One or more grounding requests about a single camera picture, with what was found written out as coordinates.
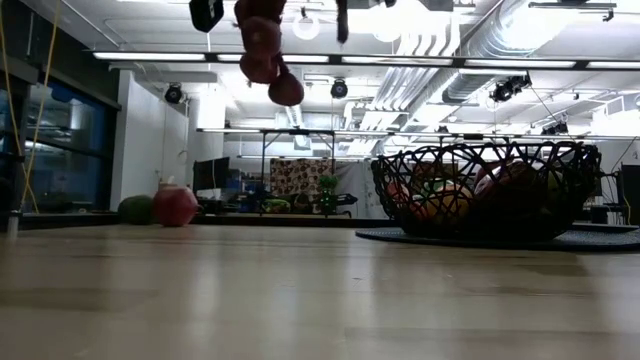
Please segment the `purple grape bunch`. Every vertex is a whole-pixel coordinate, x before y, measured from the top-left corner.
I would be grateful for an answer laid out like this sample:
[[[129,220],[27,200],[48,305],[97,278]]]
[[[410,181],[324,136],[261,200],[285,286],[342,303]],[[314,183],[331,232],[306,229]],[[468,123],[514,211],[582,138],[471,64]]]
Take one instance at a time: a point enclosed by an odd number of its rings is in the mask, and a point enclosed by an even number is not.
[[[281,52],[282,15],[287,0],[237,0],[234,13],[245,53],[239,60],[251,83],[268,86],[269,99],[281,106],[300,105],[301,82],[291,73]]]

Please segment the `red apple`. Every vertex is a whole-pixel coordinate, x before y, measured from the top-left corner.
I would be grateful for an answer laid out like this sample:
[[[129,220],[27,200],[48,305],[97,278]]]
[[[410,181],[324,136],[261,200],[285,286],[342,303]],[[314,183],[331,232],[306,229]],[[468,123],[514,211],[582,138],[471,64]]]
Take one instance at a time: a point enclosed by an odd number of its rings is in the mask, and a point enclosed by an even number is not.
[[[193,191],[186,186],[161,183],[153,197],[152,214],[164,227],[183,227],[199,210]]]

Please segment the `green avocado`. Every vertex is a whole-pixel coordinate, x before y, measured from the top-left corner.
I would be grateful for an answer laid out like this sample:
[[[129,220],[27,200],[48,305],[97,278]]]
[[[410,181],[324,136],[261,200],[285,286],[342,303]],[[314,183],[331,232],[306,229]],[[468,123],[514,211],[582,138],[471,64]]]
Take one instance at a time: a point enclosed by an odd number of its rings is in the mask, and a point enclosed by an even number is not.
[[[122,223],[149,225],[153,222],[153,199],[148,195],[135,195],[123,199],[117,209]]]

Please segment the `yellow orange mango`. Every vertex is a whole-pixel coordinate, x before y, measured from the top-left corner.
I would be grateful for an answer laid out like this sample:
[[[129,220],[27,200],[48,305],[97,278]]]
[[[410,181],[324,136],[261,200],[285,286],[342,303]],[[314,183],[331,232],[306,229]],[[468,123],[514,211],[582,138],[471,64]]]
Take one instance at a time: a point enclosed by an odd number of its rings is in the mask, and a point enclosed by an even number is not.
[[[455,225],[469,213],[473,193],[463,185],[449,184],[438,188],[425,201],[427,219],[438,225]]]

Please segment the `green pear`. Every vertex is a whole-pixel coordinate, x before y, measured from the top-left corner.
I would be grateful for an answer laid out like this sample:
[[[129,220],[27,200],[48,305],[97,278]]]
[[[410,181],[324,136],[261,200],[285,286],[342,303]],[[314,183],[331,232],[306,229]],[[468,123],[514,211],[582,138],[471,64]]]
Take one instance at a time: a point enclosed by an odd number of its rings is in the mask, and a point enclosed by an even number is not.
[[[564,175],[557,170],[550,170],[546,173],[546,201],[549,203],[557,202],[565,196],[563,187]]]

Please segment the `long ceiling light bar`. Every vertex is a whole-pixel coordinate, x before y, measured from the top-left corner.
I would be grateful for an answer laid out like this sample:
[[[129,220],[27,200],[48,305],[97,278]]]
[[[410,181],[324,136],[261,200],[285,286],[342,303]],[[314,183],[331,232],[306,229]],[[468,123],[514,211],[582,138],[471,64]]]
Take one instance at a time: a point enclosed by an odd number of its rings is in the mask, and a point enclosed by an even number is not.
[[[152,63],[228,63],[238,64],[239,53],[197,52],[126,52],[92,51],[99,60],[109,62]],[[510,69],[542,71],[640,71],[640,60],[616,59],[539,59],[472,58],[444,56],[285,54],[286,63],[294,65],[391,66],[454,69]]]

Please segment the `black monitor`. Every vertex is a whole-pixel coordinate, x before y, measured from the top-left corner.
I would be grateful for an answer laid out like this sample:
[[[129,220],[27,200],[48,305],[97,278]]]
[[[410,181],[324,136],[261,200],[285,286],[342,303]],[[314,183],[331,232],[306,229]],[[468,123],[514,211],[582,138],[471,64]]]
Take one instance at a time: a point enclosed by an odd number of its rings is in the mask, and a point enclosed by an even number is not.
[[[229,157],[196,161],[193,165],[192,189],[197,192],[225,188],[229,178],[229,165]]]
[[[640,226],[640,165],[623,165],[620,185],[623,201],[628,206],[628,222]]]

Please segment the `brown patterned cloth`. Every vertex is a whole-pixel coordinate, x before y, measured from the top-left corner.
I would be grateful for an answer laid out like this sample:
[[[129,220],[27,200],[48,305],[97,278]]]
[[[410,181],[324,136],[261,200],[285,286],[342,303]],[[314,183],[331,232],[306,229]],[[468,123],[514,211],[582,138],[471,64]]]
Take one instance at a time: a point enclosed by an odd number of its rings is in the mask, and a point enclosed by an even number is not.
[[[321,214],[318,203],[321,196],[320,179],[332,175],[332,161],[327,159],[271,159],[270,160],[270,192],[284,198],[291,204],[294,212],[303,212],[302,203],[307,199],[313,214]]]

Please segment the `small distant green plant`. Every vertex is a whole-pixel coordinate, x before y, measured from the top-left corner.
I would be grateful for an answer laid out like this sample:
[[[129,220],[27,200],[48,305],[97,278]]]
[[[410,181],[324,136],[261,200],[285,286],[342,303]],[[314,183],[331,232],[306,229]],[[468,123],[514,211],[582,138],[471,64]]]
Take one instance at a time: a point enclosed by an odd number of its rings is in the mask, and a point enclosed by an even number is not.
[[[338,200],[337,195],[335,194],[335,189],[337,185],[338,179],[334,175],[321,176],[319,178],[320,195],[317,203],[324,215],[336,213]]]

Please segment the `blue glass partition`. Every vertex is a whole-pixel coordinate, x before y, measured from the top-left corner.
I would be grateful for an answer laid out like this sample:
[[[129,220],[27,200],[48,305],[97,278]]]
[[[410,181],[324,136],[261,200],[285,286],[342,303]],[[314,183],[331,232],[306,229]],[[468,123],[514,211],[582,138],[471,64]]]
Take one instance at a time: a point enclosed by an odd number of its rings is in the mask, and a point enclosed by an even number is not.
[[[0,79],[0,211],[109,209],[115,112],[56,82]]]

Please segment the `round dark blue mat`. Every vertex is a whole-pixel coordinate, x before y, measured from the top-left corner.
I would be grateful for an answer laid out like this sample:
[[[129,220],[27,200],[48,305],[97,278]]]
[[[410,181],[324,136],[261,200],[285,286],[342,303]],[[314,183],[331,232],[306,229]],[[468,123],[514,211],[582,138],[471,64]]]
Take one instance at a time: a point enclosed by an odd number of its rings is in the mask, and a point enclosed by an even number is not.
[[[640,252],[640,230],[618,233],[571,230],[553,240],[541,242],[432,239],[411,236],[399,228],[356,230],[355,235],[368,240],[443,247],[587,253]]]

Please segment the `silver ventilation duct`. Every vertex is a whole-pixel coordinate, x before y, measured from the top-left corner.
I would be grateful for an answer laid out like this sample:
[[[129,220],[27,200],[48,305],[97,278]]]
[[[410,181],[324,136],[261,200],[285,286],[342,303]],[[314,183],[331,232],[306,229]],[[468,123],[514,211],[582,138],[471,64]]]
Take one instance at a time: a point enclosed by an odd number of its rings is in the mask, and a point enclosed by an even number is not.
[[[532,0],[503,0],[486,22],[462,46],[463,57],[528,57],[558,33],[543,24]],[[493,75],[457,73],[442,92],[445,103],[463,103],[490,82]]]

